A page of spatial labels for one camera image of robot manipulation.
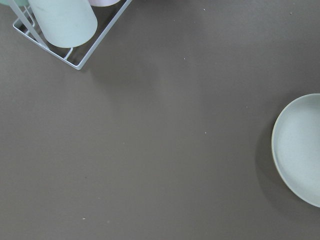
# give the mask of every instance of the cup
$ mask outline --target cup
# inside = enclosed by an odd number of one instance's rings
[[[89,0],[91,6],[107,7],[120,2],[120,0]]]
[[[29,5],[28,0],[14,0],[14,1],[19,7]],[[8,0],[0,0],[0,4],[9,5]]]
[[[45,39],[60,48],[86,43],[95,34],[97,18],[88,0],[29,0]]]

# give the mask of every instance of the bowl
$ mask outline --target bowl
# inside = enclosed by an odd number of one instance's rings
[[[301,96],[283,109],[274,124],[271,148],[289,189],[320,207],[320,93]]]

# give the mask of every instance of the mint green cup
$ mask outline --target mint green cup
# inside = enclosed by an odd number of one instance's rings
[[[28,0],[15,0],[18,6],[27,6],[29,5]],[[8,0],[0,0],[0,4],[9,5]]]

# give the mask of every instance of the white wire rack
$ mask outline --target white wire rack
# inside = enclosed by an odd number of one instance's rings
[[[66,64],[80,70],[131,1],[121,0],[113,6],[94,7],[93,10],[98,20],[95,35],[85,44],[71,48],[56,47],[46,41],[30,6],[24,6],[21,9],[15,0],[8,0],[8,3],[18,17],[13,27],[20,34]]]

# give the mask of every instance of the gray countertop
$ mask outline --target gray countertop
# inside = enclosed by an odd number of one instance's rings
[[[320,91],[318,0],[134,0],[77,71],[0,6],[1,240],[318,240],[271,132]]]

